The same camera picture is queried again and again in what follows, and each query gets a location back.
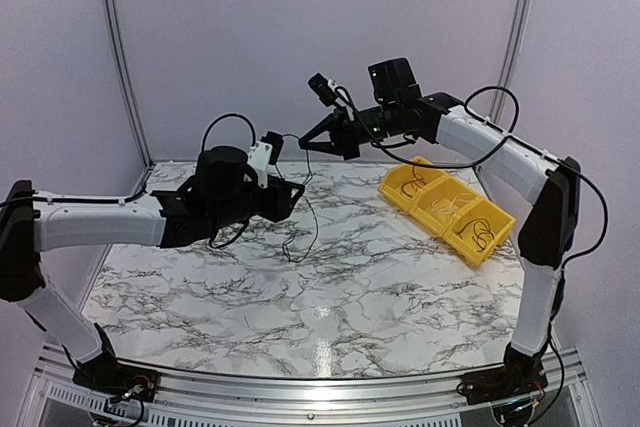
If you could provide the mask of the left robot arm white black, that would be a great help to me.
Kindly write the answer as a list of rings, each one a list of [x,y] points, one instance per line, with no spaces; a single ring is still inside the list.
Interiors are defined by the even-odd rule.
[[[283,221],[305,187],[270,174],[281,145],[281,135],[269,132],[254,137],[247,151],[203,147],[194,173],[177,189],[129,197],[71,197],[15,182],[1,204],[2,300],[18,304],[63,346],[81,379],[119,391],[126,370],[106,333],[47,279],[42,253],[116,244],[181,248],[198,241],[215,248],[226,227],[245,231],[253,217]]]

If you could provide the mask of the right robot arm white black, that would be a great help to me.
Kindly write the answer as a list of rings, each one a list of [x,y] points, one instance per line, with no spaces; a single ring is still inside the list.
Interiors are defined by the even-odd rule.
[[[366,143],[386,152],[386,138],[420,138],[469,158],[470,167],[484,167],[530,204],[518,236],[523,290],[503,364],[471,372],[460,381],[469,398],[519,394],[533,386],[542,371],[552,323],[564,299],[567,264],[590,253],[574,253],[571,248],[581,187],[592,182],[575,159],[560,159],[519,139],[511,128],[475,113],[468,100],[444,92],[423,94],[405,58],[371,65],[368,74],[376,104],[366,110],[358,109],[347,89],[335,81],[320,73],[309,79],[311,90],[332,111],[302,136],[299,145],[351,160]]]

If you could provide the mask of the yellow bin left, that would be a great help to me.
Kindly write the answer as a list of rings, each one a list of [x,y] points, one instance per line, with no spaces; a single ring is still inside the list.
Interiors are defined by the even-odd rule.
[[[430,168],[431,163],[422,157],[414,157],[411,161],[420,167],[405,163],[393,167],[378,186],[384,199],[405,213],[424,188],[447,175],[444,170]]]

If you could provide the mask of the yellow bin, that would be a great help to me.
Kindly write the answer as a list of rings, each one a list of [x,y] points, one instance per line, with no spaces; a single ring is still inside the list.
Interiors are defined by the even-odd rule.
[[[504,243],[514,224],[513,216],[479,197],[459,211],[442,239],[468,264],[477,267]]]
[[[409,208],[409,215],[429,233],[441,238],[459,211],[480,195],[454,177],[446,177],[424,188]]]
[[[378,186],[384,199],[405,213],[424,188],[447,175],[444,170],[430,168],[431,163],[422,157],[414,157],[411,161],[420,167],[405,163],[393,167]]]

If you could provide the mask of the yellow bin middle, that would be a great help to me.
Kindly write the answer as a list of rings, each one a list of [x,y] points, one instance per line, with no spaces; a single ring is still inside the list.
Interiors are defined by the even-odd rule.
[[[441,238],[459,211],[480,195],[454,177],[446,177],[424,188],[409,208],[409,215],[429,233]]]

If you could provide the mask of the yellow bin right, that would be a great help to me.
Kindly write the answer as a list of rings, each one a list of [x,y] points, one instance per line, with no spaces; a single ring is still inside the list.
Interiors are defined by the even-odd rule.
[[[514,224],[513,216],[479,197],[459,211],[442,239],[468,264],[477,267],[504,243]]]

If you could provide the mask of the right aluminium frame post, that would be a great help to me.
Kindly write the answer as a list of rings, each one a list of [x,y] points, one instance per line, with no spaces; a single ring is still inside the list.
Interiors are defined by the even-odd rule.
[[[532,0],[515,0],[498,76],[498,85],[500,87],[509,88],[512,83],[519,53],[524,44],[531,2]]]

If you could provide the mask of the aluminium frame post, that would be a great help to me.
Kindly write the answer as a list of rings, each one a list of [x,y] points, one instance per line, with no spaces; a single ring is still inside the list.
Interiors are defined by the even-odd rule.
[[[519,53],[524,44],[531,2],[532,0],[515,0],[498,76],[498,85],[500,87],[509,88],[512,83]]]
[[[154,162],[144,131],[134,85],[129,71],[125,45],[120,27],[117,2],[116,0],[102,0],[102,3],[105,11],[107,34],[114,60],[116,78],[121,91],[134,144],[142,164],[146,168],[151,168],[154,165]]]

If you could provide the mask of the aluminium front rail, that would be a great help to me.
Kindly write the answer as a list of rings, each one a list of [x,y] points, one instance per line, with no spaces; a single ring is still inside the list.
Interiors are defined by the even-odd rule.
[[[188,371],[154,364],[155,396],[111,405],[108,395],[73,383],[60,347],[46,344],[17,423],[20,426],[600,426],[577,350],[544,358],[542,390],[471,405],[465,370],[362,379],[278,379]]]

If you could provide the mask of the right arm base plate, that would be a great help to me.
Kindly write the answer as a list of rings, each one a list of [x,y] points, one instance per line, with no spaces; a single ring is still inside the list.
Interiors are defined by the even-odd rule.
[[[505,367],[498,367],[463,374],[456,392],[466,398],[468,405],[477,405],[540,392],[547,386],[544,371],[524,379],[519,374],[509,374]]]

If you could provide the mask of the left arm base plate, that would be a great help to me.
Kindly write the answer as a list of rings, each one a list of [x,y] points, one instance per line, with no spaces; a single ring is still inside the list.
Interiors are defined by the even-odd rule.
[[[96,358],[78,363],[73,383],[88,389],[125,399],[130,393],[144,402],[154,400],[160,374],[156,370],[123,364],[111,358]]]

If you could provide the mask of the left aluminium frame post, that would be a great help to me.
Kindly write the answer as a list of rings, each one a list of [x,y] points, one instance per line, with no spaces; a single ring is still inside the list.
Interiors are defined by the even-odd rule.
[[[107,34],[114,60],[116,78],[121,91],[134,144],[142,164],[146,168],[151,168],[154,165],[154,162],[144,131],[134,85],[129,71],[125,45],[120,27],[117,2],[116,0],[102,0],[102,3],[105,11]]]

